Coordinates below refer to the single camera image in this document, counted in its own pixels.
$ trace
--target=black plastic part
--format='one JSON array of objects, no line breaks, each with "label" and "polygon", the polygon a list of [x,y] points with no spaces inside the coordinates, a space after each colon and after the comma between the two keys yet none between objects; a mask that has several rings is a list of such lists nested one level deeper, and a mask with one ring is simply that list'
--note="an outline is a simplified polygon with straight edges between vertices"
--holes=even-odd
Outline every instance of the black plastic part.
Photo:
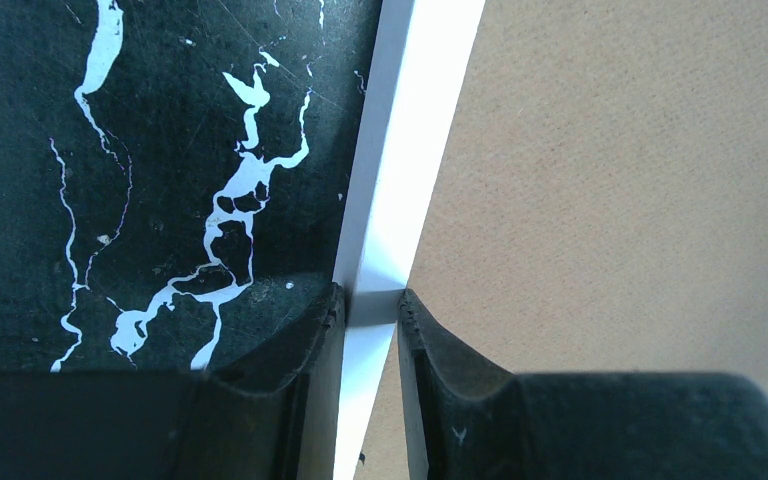
[{"label": "black plastic part", "polygon": [[330,479],[343,290],[215,373],[0,374],[0,479]]},{"label": "black plastic part", "polygon": [[410,290],[399,364],[412,479],[768,479],[768,399],[726,374],[519,374]]}]

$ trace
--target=scratch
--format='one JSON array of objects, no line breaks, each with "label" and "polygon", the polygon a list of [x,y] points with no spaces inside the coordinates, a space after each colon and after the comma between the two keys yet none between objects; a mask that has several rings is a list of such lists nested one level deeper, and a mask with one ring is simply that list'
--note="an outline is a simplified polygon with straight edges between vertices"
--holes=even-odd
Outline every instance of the scratch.
[{"label": "scratch", "polygon": [[201,13],[201,0],[196,0],[196,8],[198,9],[198,17],[199,20],[201,20],[201,26],[204,28],[204,34],[208,37],[211,36],[210,30],[207,28],[207,24],[204,23],[204,16]]},{"label": "scratch", "polygon": [[16,48],[16,50],[19,50],[20,52],[22,52],[26,57],[28,57],[29,60],[31,60],[32,62],[35,62],[38,65],[46,65],[46,63],[41,60],[41,57],[45,56],[45,57],[48,57],[49,60],[59,63],[60,66],[62,66],[66,70],[69,70],[72,73],[79,73],[77,69],[73,68],[70,65],[66,65],[66,63],[64,63],[62,60],[55,57],[54,55],[49,55],[48,53],[43,53],[42,55],[39,55],[36,52],[31,52],[30,50],[26,50],[25,48],[23,48],[22,45],[15,40],[11,40],[10,43],[13,45],[13,47]]},{"label": "scratch", "polygon": [[330,98],[326,97],[325,95],[322,95],[321,93],[317,92],[316,90],[311,90],[310,92],[313,93],[314,95],[316,95],[317,97],[321,98],[325,103],[330,104],[331,106],[333,106],[337,110],[339,110],[341,112],[345,112],[346,111],[345,108],[343,108],[343,107],[337,105],[336,103],[332,102]]},{"label": "scratch", "polygon": [[[220,91],[221,91],[220,88],[217,88],[216,90],[213,91],[213,96],[210,98],[210,105],[213,105],[213,102],[216,101],[216,97],[217,97],[217,95],[219,95]],[[190,138],[190,142],[187,144],[187,147],[184,148],[184,151],[181,152],[181,160],[179,160],[179,163],[184,161],[184,159],[186,158],[187,152],[189,152],[190,151],[190,147],[193,146],[193,142],[195,142],[196,136],[198,136],[198,132],[201,131],[201,127],[202,127],[202,125],[204,125],[204,121],[207,119],[207,116],[209,114],[210,114],[209,110],[204,112],[204,115],[201,117],[201,120],[199,121],[199,124],[196,127],[196,130],[193,132],[192,138]],[[169,189],[169,186],[167,185],[166,189],[163,190],[163,193],[165,194],[166,190],[168,190],[168,189]]]},{"label": "scratch", "polygon": [[237,17],[236,17],[236,16],[234,16],[234,14],[233,14],[233,13],[231,13],[231,10],[228,10],[228,7],[226,7],[226,6],[225,6],[225,4],[222,2],[222,0],[216,0],[216,1],[217,1],[217,2],[219,2],[219,5],[222,5],[222,8],[223,8],[223,9],[224,9],[226,12],[228,12],[228,15],[230,15],[230,16],[231,16],[231,18],[233,18],[233,19],[234,19],[234,21],[235,21],[235,22],[237,22],[237,25],[239,25],[239,26],[240,26],[240,28],[243,30],[243,33],[245,33],[245,34],[246,34],[246,36],[247,36],[247,37],[249,37],[249,40],[251,40],[252,42],[254,42],[254,43],[255,43],[255,44],[257,44],[257,45],[260,45],[260,43],[258,43],[258,41],[254,39],[254,37],[252,36],[252,34],[251,34],[251,33],[249,33],[249,31],[248,31],[248,30],[246,30],[246,27],[244,27],[244,26],[243,26],[243,24],[242,24],[242,23],[240,23],[240,21],[239,21],[239,20],[237,20]]},{"label": "scratch", "polygon": [[278,332],[278,330],[280,330],[280,329],[281,329],[281,327],[284,325],[284,322],[285,322],[285,321],[286,321],[288,318],[290,318],[290,313],[291,313],[291,312],[287,312],[287,314],[286,314],[286,315],[284,315],[284,317],[283,317],[283,318],[281,318],[281,320],[278,320],[278,323],[276,323],[276,324],[275,324],[275,328],[272,330],[272,333],[273,333],[273,334],[275,334],[276,332]]},{"label": "scratch", "polygon": [[74,18],[74,19],[75,19],[75,21],[76,21],[76,22],[78,22],[78,25],[83,25],[83,24],[84,24],[84,23],[81,21],[81,19],[80,19],[80,18],[78,18],[78,16],[77,16],[77,15],[75,15],[75,12],[73,12],[73,11],[72,11],[72,9],[71,9],[71,8],[69,8],[69,5],[66,5],[66,4],[64,3],[64,4],[63,4],[63,6],[64,6],[64,7],[66,7],[66,10],[69,10],[69,13],[71,13],[71,14],[72,14],[72,18]]}]

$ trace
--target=tan textured surface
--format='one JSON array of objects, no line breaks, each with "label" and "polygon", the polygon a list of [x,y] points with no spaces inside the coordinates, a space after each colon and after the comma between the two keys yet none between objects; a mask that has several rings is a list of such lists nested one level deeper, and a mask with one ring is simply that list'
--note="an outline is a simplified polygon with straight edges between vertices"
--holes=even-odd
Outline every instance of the tan textured surface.
[{"label": "tan textured surface", "polygon": [[[509,369],[768,391],[768,0],[488,0],[411,284]],[[357,478],[407,478],[393,353]]]}]

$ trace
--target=white metal strip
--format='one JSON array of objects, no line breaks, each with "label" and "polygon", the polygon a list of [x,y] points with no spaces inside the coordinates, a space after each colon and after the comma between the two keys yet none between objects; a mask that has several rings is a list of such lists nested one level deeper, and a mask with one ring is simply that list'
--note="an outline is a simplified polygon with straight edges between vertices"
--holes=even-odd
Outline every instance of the white metal strip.
[{"label": "white metal strip", "polygon": [[384,0],[334,281],[347,289],[334,478],[351,479],[484,0]]}]

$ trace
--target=white metal frame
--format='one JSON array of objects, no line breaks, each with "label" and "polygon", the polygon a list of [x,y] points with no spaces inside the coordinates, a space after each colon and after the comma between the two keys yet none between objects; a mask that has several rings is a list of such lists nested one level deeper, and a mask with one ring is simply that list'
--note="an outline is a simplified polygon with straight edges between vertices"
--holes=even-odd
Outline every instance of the white metal frame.
[{"label": "white metal frame", "polygon": [[334,281],[349,299],[334,478],[354,476],[484,0],[383,0]]}]

